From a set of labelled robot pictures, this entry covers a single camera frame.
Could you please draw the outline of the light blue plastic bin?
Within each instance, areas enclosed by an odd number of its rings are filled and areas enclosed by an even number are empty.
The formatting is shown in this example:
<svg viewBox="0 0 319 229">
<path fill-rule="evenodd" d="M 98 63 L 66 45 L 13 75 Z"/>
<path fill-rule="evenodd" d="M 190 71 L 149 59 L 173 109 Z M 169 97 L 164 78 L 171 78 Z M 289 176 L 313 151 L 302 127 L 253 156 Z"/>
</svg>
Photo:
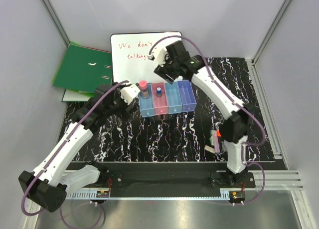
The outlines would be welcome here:
<svg viewBox="0 0 319 229">
<path fill-rule="evenodd" d="M 140 109 L 140 114 L 142 117 L 155 116 L 155 108 L 153 103 L 151 84 L 147 84 L 147 87 L 148 87 L 147 90 L 149 93 L 148 98 L 144 98 L 142 96 L 142 90 L 140 90 L 140 93 L 139 93 L 139 109 Z"/>
</svg>

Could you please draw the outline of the pink capped glitter jar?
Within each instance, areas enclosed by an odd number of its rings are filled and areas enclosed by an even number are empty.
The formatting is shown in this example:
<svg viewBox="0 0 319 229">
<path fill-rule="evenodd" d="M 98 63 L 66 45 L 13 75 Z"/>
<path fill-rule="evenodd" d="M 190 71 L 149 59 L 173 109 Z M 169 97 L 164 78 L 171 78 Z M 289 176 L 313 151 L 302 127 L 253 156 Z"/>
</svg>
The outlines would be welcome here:
<svg viewBox="0 0 319 229">
<path fill-rule="evenodd" d="M 150 97 L 148 84 L 145 80 L 139 82 L 140 94 L 143 99 L 148 99 Z"/>
</svg>

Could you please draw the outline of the small blue capped bottle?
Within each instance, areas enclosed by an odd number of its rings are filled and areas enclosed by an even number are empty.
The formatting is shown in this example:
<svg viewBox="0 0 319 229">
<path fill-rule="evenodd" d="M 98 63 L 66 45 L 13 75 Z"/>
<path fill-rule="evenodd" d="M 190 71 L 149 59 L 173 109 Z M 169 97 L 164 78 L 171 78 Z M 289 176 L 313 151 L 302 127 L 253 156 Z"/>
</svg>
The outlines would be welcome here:
<svg viewBox="0 0 319 229">
<path fill-rule="evenodd" d="M 157 94 L 158 98 L 162 97 L 162 88 L 161 87 L 157 87 L 156 94 Z"/>
</svg>

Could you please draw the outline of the purple plastic bin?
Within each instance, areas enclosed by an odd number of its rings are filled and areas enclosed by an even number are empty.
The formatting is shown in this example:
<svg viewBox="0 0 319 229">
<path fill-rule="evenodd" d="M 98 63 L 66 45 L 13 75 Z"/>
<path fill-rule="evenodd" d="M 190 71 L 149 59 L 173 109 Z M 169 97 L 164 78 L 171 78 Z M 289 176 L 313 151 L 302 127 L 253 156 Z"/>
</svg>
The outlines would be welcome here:
<svg viewBox="0 0 319 229">
<path fill-rule="evenodd" d="M 191 82 L 188 80 L 177 81 L 181 102 L 182 102 L 182 113 L 194 112 L 197 101 L 191 86 Z"/>
</svg>

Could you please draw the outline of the pink plastic bin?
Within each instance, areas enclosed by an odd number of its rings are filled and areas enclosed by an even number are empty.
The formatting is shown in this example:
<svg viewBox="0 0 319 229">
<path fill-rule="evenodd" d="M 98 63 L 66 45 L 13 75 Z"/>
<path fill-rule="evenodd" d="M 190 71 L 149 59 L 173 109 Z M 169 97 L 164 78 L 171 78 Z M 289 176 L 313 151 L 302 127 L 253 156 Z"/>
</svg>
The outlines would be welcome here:
<svg viewBox="0 0 319 229">
<path fill-rule="evenodd" d="M 158 96 L 158 91 L 157 91 L 158 88 L 161 89 L 160 97 Z M 152 98 L 153 98 L 153 104 L 155 109 L 155 115 L 168 114 L 168 103 L 167 103 L 164 82 L 152 83 L 151 90 L 152 90 Z"/>
</svg>

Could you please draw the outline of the white dry-erase board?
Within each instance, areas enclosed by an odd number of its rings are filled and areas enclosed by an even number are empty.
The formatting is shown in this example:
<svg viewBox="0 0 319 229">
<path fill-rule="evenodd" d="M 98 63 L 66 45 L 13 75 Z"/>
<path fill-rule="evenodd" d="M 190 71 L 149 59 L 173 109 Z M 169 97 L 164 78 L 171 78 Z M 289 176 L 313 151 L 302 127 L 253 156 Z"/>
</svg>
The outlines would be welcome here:
<svg viewBox="0 0 319 229">
<path fill-rule="evenodd" d="M 158 83 L 164 80 L 154 73 L 158 66 L 156 61 L 148 59 L 149 50 L 160 39 L 171 36 L 181 36 L 179 31 L 113 34 L 110 37 L 113 81 L 129 80 L 139 83 Z"/>
</svg>

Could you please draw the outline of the pink eraser bar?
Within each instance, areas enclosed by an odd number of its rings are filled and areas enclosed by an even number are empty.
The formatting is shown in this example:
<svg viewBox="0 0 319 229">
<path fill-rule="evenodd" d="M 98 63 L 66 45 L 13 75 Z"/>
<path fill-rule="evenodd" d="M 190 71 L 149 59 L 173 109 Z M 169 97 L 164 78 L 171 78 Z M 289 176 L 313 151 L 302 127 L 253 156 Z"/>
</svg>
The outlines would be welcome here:
<svg viewBox="0 0 319 229">
<path fill-rule="evenodd" d="M 220 153 L 220 142 L 218 136 L 214 139 L 214 148 L 216 153 Z"/>
</svg>

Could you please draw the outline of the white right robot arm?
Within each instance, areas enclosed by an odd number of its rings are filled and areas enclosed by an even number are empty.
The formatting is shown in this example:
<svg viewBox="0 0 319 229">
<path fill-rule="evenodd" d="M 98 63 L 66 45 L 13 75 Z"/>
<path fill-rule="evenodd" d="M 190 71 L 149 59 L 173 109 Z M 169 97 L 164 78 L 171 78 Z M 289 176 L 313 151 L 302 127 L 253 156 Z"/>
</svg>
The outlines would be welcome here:
<svg viewBox="0 0 319 229">
<path fill-rule="evenodd" d="M 246 168 L 243 144 L 252 123 L 248 115 L 250 110 L 221 83 L 202 56 L 190 56 L 182 41 L 162 48 L 153 46 L 148 58 L 157 62 L 154 73 L 165 81 L 171 84 L 178 77 L 187 79 L 215 103 L 225 119 L 219 126 L 219 132 L 228 153 L 227 168 L 230 172 L 226 175 L 226 181 L 231 187 L 240 186 L 244 182 L 242 171 Z"/>
</svg>

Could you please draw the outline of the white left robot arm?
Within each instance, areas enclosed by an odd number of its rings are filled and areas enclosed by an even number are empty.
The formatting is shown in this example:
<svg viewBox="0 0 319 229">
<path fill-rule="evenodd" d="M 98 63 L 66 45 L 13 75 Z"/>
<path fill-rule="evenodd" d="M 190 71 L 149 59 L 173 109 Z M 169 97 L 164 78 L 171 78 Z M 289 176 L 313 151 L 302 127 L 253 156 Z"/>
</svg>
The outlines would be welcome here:
<svg viewBox="0 0 319 229">
<path fill-rule="evenodd" d="M 134 100 L 140 90 L 129 81 L 102 84 L 94 95 L 74 115 L 67 131 L 49 155 L 31 172 L 23 171 L 18 181 L 24 192 L 21 210 L 26 216 L 26 199 L 41 206 L 42 210 L 54 212 L 61 207 L 66 196 L 81 188 L 94 184 L 103 187 L 110 182 L 108 169 L 92 161 L 69 174 L 64 172 L 78 151 L 95 132 L 105 124 L 106 119 L 116 115 L 129 118 L 134 111 Z"/>
</svg>

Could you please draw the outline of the green white paper booklet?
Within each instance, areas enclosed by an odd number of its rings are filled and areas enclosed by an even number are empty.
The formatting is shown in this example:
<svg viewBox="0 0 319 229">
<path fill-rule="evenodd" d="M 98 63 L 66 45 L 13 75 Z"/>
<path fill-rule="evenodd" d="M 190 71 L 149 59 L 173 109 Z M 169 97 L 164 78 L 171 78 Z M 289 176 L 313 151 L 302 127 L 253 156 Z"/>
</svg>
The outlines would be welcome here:
<svg viewBox="0 0 319 229">
<path fill-rule="evenodd" d="M 93 97 L 93 93 L 79 93 L 76 91 L 65 90 L 62 102 L 86 102 L 91 97 Z"/>
</svg>

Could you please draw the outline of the black marble pattern mat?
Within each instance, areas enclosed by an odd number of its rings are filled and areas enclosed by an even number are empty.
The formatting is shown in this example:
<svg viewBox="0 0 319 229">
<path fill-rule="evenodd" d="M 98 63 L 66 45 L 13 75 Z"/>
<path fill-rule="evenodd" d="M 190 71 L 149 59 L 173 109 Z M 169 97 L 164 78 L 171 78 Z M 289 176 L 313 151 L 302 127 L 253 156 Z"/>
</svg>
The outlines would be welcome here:
<svg viewBox="0 0 319 229">
<path fill-rule="evenodd" d="M 244 58 L 208 58 L 208 64 L 218 79 L 253 107 L 257 119 L 248 131 L 246 159 L 274 159 L 261 109 Z M 112 116 L 78 151 L 75 162 L 184 162 L 225 161 L 226 152 L 213 154 L 204 148 L 210 144 L 211 130 L 217 130 L 224 118 L 209 97 L 193 86 L 197 101 L 194 112 L 166 116 L 141 117 L 135 112 L 129 120 Z"/>
</svg>

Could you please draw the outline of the white small eraser block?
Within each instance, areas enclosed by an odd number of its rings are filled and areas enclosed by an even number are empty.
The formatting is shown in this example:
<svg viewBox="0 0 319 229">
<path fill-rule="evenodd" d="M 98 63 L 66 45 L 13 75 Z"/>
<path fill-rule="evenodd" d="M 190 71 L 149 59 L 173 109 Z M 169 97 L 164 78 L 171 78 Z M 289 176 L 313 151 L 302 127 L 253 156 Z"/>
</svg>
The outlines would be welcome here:
<svg viewBox="0 0 319 229">
<path fill-rule="evenodd" d="M 214 147 L 210 147 L 208 145 L 206 145 L 204 147 L 204 150 L 207 151 L 207 152 L 213 153 L 213 154 L 216 153 L 215 148 Z"/>
</svg>

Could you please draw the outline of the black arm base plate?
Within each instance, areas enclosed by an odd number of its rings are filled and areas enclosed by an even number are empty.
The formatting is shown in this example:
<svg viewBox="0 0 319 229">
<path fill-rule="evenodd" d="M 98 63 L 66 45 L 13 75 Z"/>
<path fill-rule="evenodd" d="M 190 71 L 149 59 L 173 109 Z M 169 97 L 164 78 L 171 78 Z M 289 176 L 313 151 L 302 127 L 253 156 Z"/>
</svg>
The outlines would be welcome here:
<svg viewBox="0 0 319 229">
<path fill-rule="evenodd" d="M 110 199 L 206 200 L 227 198 L 226 190 L 254 189 L 251 172 L 231 179 L 225 163 L 108 163 Z"/>
</svg>

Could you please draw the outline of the aluminium rail frame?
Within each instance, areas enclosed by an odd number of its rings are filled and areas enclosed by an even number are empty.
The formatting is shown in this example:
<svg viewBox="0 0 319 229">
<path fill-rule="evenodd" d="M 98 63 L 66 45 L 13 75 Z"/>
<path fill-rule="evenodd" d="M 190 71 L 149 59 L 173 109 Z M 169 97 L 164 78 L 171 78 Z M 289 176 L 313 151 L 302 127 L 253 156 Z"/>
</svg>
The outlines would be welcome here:
<svg viewBox="0 0 319 229">
<path fill-rule="evenodd" d="M 108 225 L 112 228 L 313 229 L 304 186 L 288 168 L 271 131 L 261 146 L 250 146 L 246 206 L 213 201 L 221 190 L 213 173 L 226 170 L 227 152 L 205 150 L 210 132 L 224 119 L 197 86 L 194 112 L 129 119 L 111 116 L 66 163 L 76 171 L 96 161 L 112 179 Z"/>
</svg>

